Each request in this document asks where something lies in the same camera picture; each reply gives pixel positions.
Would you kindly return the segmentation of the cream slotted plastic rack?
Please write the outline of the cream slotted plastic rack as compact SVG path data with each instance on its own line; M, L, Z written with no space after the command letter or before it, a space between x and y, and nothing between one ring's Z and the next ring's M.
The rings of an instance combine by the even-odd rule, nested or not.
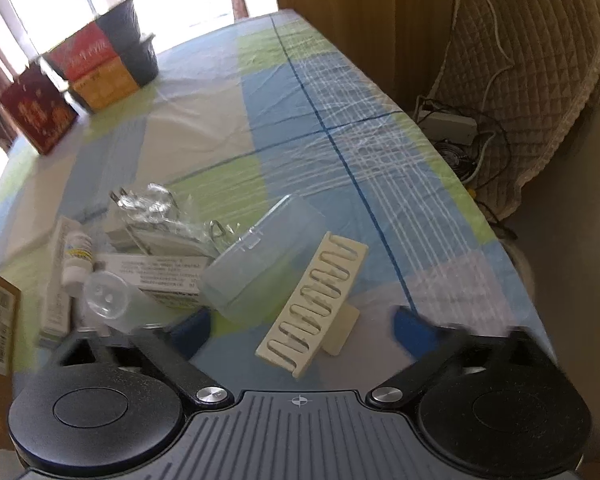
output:
M360 311L348 304L368 246L327 232L256 356L301 378L318 352L339 356Z

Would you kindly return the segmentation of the crinkled clear plastic bag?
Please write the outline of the crinkled clear plastic bag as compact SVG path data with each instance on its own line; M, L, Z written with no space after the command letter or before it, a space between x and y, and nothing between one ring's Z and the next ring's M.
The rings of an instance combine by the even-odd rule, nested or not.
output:
M149 183L136 195L137 237L148 256L194 256L214 260L235 243L235 230L219 220L198 220L193 203L182 207L165 186Z

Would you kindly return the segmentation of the checked tablecloth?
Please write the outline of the checked tablecloth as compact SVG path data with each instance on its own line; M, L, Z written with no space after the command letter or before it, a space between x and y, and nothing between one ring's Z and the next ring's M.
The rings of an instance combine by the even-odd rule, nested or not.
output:
M301 379L256 356L266 326L215 318L196 364L235 391L366 391L408 363L391 335L395 306L496 335L546 331L524 284L463 185L415 123L298 14L250 18L159 56L157 79L83 116L50 154L25 140L0 182L0 274L22 293L15 383L47 359L38 302L58 217L98 244L109 195L156 182L204 220L239 229L297 194L330 232L364 243L351 292L360 318L338 356Z

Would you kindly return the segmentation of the lower yellow instant noodle bowl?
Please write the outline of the lower yellow instant noodle bowl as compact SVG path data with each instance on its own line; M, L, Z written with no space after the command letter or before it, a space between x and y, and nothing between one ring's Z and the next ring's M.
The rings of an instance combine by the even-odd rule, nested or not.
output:
M154 38L154 34L143 37L70 84L70 96L84 110L95 114L150 84L159 73Z

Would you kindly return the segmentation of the clear plastic storage box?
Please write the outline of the clear plastic storage box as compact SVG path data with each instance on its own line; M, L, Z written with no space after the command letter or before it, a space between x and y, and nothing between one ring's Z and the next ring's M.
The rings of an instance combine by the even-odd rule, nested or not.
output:
M326 219L289 194L201 274L204 303L230 322L258 325L278 312L326 233Z

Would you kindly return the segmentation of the small white medicine bottle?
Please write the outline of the small white medicine bottle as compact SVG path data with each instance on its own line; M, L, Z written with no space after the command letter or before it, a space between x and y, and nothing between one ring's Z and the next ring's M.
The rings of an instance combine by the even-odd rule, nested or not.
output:
M83 286L93 272L94 250L91 237L71 231L65 240L62 258L61 286L72 298L82 294Z

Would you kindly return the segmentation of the clear round plastic container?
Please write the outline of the clear round plastic container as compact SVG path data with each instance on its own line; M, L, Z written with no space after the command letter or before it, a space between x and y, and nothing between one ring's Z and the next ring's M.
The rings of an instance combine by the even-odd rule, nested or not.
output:
M108 271L96 271L88 277L81 300L83 312L96 327L106 325L125 334L139 327L170 325L183 316L182 311L160 304Z

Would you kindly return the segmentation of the quilted beige chair cover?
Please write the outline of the quilted beige chair cover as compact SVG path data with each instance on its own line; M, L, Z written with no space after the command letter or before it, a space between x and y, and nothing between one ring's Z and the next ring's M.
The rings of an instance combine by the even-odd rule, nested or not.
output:
M432 96L496 120L471 185L499 217L550 162L600 81L600 0L456 0Z

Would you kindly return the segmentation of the long white medicine box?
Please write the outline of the long white medicine box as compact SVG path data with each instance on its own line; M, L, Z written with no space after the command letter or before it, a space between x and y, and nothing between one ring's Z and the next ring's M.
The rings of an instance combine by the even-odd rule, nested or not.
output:
M76 220L60 216L47 244L46 269L42 278L38 345L53 349L68 335L71 299L61 285L67 235L81 227Z

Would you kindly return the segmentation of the white labelled flat box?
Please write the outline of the white labelled flat box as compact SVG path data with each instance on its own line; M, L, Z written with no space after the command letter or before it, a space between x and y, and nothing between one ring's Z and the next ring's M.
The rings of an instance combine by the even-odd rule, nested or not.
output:
M170 308L201 305L198 282L209 259L194 256L99 254L95 269L108 271Z

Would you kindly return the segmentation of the dark red gift bag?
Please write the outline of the dark red gift bag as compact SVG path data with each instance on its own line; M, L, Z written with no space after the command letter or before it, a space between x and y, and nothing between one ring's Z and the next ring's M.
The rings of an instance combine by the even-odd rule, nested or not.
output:
M1 92L0 103L40 155L50 154L79 117L38 64Z

